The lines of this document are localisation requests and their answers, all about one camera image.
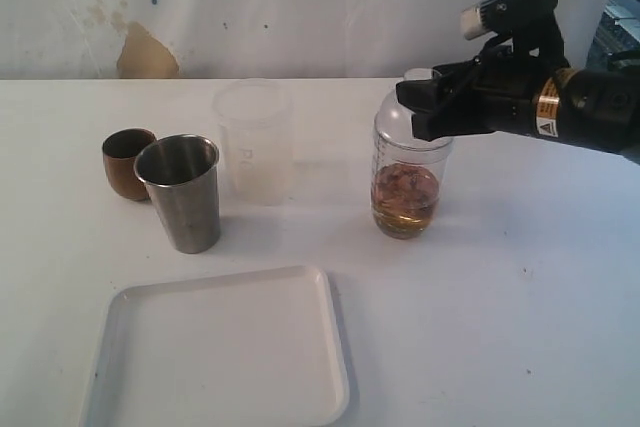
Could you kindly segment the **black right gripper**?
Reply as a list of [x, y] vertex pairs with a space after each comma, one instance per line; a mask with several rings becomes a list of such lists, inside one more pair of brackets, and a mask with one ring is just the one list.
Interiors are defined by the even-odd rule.
[[410, 107], [411, 133], [419, 140], [535, 135], [539, 105], [557, 112], [570, 104], [560, 79], [569, 67], [558, 24], [535, 21], [494, 35], [474, 61], [407, 71], [395, 93]]

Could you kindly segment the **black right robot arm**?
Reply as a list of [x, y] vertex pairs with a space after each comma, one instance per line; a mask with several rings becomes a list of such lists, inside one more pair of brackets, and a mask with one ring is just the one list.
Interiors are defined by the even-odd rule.
[[551, 18], [497, 34], [472, 59], [395, 92], [416, 139], [504, 132], [639, 161], [638, 77], [572, 68]]

